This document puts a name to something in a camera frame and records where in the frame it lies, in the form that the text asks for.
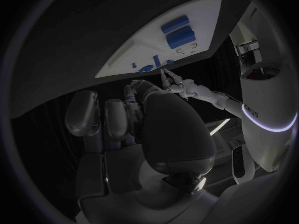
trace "blue light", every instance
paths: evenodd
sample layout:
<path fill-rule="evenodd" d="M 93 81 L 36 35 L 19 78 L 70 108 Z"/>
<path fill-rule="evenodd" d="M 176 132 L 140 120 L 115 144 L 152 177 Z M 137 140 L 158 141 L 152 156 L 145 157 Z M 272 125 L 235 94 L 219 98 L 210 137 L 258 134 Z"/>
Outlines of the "blue light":
<path fill-rule="evenodd" d="M 255 123 L 257 126 L 265 129 L 265 130 L 268 130 L 268 131 L 272 131 L 272 132 L 283 132 L 283 131 L 286 131 L 288 130 L 289 128 L 292 127 L 292 125 L 295 123 L 296 121 L 296 118 L 297 118 L 297 114 L 295 115 L 295 118 L 294 120 L 285 128 L 268 128 L 266 126 L 263 126 L 262 124 L 258 123 L 257 121 L 255 121 L 249 114 L 247 114 L 247 112 L 245 111 L 245 108 L 244 108 L 244 104 L 242 104 L 242 111 L 244 112 L 244 114 L 253 122 Z"/>

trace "light strip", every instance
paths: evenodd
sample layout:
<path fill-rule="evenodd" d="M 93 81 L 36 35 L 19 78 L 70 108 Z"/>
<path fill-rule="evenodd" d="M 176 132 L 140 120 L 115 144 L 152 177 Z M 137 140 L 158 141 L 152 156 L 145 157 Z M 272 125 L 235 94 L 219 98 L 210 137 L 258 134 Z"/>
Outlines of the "light strip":
<path fill-rule="evenodd" d="M 277 128 L 277 129 L 274 129 L 274 128 L 268 128 L 268 127 L 266 127 L 266 126 L 263 126 L 262 124 L 260 124 L 260 123 L 258 123 L 257 121 L 255 121 L 255 120 L 254 120 L 249 114 L 247 114 L 247 112 L 245 111 L 244 104 L 242 104 L 242 110 L 243 110 L 244 114 L 245 114 L 245 115 L 246 115 L 246 116 L 247 116 L 253 123 L 255 123 L 257 126 L 263 128 L 263 129 L 265 129 L 265 130 L 272 131 L 272 132 L 283 132 L 283 131 L 286 131 L 286 130 L 288 130 L 289 128 L 291 128 L 292 125 L 295 123 L 296 118 L 297 118 L 297 114 L 298 114 L 298 113 L 296 113 L 294 120 L 293 120 L 287 127 L 285 127 L 285 128 Z"/>
<path fill-rule="evenodd" d="M 210 132 L 210 135 L 212 136 L 214 133 L 216 133 L 219 129 L 221 129 L 228 121 L 230 118 L 224 120 L 217 128 L 215 128 L 212 132 Z"/>

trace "cable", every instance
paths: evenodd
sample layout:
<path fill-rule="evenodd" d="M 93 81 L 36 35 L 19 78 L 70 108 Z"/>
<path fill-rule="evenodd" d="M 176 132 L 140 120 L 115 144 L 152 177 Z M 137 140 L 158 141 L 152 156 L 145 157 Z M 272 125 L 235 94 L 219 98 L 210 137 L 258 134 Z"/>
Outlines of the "cable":
<path fill-rule="evenodd" d="M 230 98 L 234 99 L 235 101 L 237 101 L 237 102 L 239 102 L 239 103 L 243 103 L 243 102 L 241 102 L 241 101 L 239 101 L 239 100 L 237 100 L 237 99 L 233 98 L 232 96 L 230 96 L 230 95 L 228 95 L 228 94 L 226 94 L 226 93 L 224 93 L 224 92 L 219 92 L 219 91 L 213 91 L 213 92 L 215 92 L 215 93 L 221 93 L 221 94 L 225 94 L 225 95 L 227 95 L 228 97 L 230 97 Z"/>

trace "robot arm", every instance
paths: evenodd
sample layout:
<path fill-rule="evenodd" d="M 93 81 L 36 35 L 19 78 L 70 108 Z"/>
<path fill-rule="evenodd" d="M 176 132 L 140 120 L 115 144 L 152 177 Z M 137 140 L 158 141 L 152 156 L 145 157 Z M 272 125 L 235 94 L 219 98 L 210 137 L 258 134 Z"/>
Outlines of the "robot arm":
<path fill-rule="evenodd" d="M 173 81 L 174 85 L 171 85 L 171 79 L 166 78 L 165 72 L 168 73 Z M 161 69 L 161 78 L 163 88 L 173 93 L 179 93 L 179 95 L 188 100 L 188 97 L 193 97 L 198 100 L 207 101 L 213 104 L 216 108 L 221 110 L 227 110 L 236 117 L 242 118 L 242 103 L 229 99 L 229 97 L 223 93 L 216 93 L 210 91 L 205 86 L 198 86 L 193 80 L 183 80 L 181 76 L 167 70 Z"/>

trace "white panel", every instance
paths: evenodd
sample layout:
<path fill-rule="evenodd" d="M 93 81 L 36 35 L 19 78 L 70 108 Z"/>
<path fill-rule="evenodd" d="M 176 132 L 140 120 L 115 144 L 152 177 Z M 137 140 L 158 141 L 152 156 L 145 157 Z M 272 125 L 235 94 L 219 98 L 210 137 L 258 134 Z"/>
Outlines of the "white panel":
<path fill-rule="evenodd" d="M 158 55 L 163 66 L 167 60 L 177 61 L 207 51 L 214 35 L 220 6 L 221 0 L 193 0 L 165 12 L 128 39 L 108 59 L 95 78 L 139 72 L 147 65 L 153 65 L 154 70 L 155 55 Z M 183 15 L 189 18 L 190 23 L 171 32 L 190 26 L 196 40 L 171 49 L 166 41 L 167 34 L 162 32 L 161 26 Z M 132 68 L 133 63 L 137 66 L 135 69 Z"/>

